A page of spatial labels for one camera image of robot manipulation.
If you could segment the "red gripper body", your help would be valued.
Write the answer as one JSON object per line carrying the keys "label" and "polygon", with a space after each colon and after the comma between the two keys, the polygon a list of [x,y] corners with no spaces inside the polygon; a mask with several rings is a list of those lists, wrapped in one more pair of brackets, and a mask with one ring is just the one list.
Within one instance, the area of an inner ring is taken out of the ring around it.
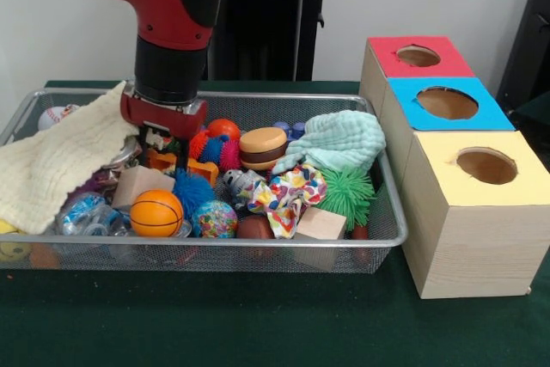
{"label": "red gripper body", "polygon": [[190,140],[200,131],[207,111],[208,103],[201,99],[190,105],[167,106],[123,92],[120,100],[121,115],[130,124],[156,128],[184,140]]}

